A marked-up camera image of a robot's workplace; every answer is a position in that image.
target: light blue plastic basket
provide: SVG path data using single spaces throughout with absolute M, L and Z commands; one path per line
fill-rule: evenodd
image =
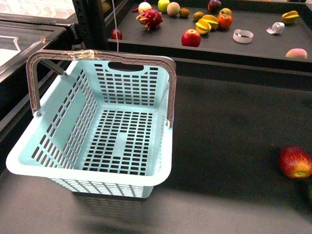
M 50 61 L 72 60 L 63 71 Z M 141 71 L 109 67 L 118 61 Z M 39 102 L 36 66 L 59 75 Z M 27 62 L 34 118 L 7 157 L 16 174 L 73 192 L 148 197 L 171 170 L 176 88 L 170 58 L 41 50 Z

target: gray basket handle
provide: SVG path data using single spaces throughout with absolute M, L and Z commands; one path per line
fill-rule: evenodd
M 49 61 L 49 59 L 67 60 L 67 61 L 108 60 L 108 61 L 118 61 L 125 64 L 152 65 L 164 68 L 168 72 L 170 79 L 167 119 L 169 120 L 170 127 L 172 127 L 174 118 L 175 94 L 176 94 L 176 63 L 171 59 L 165 57 L 156 57 L 148 55 L 131 55 L 96 50 L 81 50 L 81 51 L 39 50 L 29 57 L 26 64 L 29 99 L 33 114 L 40 108 L 40 97 L 37 77 L 38 63 L 42 62 L 46 66 L 57 71 L 59 74 L 64 73 L 64 71 L 60 67 Z

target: cable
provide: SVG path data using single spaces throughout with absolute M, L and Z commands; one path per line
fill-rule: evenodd
M 113 13 L 114 13 L 114 21 L 115 21 L 115 34 L 116 34 L 116 41 L 117 41 L 117 52 L 119 52 L 119 42 L 117 37 L 117 21 L 116 21 L 116 12 L 115 12 L 115 4 L 114 0 L 112 0 L 113 3 Z

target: white ring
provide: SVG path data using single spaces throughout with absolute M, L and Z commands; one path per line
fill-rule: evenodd
M 239 43 L 249 43 L 253 40 L 254 34 L 247 30 L 236 29 L 233 33 L 233 39 Z
M 276 22 L 272 25 L 272 27 L 267 29 L 267 32 L 270 34 L 280 34 L 284 31 L 285 24 L 281 22 Z

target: kiwi fruit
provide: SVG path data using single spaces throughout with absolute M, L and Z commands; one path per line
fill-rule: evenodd
M 194 21 L 197 22 L 197 21 L 199 21 L 204 15 L 205 15 L 205 14 L 204 14 L 203 12 L 197 11 L 197 12 L 194 13 L 193 19 L 194 19 Z
M 187 18 L 190 15 L 190 10 L 187 8 L 180 9 L 180 16 L 183 18 Z

